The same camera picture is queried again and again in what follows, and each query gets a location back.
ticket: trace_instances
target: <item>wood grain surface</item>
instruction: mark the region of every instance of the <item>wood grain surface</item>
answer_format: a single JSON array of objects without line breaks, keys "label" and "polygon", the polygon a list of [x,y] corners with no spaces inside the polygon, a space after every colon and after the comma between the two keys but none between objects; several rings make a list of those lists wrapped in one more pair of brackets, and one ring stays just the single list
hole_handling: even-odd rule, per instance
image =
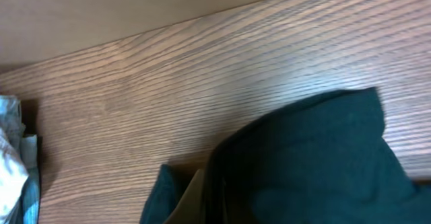
[{"label": "wood grain surface", "polygon": [[431,176],[431,0],[266,0],[18,69],[37,103],[40,223],[137,223],[161,163],[332,89],[377,86],[385,139]]}]

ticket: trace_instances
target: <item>beige wall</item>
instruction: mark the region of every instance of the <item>beige wall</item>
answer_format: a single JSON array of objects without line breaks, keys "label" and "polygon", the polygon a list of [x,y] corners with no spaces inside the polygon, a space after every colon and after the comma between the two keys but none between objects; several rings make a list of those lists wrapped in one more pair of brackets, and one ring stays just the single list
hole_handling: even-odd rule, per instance
[{"label": "beige wall", "polygon": [[16,67],[258,0],[0,0],[0,66]]}]

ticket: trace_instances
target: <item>green cloth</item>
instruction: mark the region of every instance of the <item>green cloth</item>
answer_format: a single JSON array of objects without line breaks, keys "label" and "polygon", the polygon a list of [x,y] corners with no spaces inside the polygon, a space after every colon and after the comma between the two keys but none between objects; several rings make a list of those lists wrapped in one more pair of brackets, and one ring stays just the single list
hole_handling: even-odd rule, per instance
[{"label": "green cloth", "polygon": [[211,154],[205,223],[238,215],[233,194],[255,223],[431,223],[431,189],[405,175],[384,128],[374,88],[321,94],[263,116]]},{"label": "green cloth", "polygon": [[174,211],[192,176],[162,165],[143,208],[141,224],[163,224]]}]

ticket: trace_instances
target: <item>white fabric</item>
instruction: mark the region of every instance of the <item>white fabric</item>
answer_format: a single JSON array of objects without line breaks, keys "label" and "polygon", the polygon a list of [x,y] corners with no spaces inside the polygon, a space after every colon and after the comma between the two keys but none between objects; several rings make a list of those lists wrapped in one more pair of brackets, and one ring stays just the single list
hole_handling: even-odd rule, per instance
[{"label": "white fabric", "polygon": [[7,222],[27,178],[26,166],[0,128],[0,224]]}]

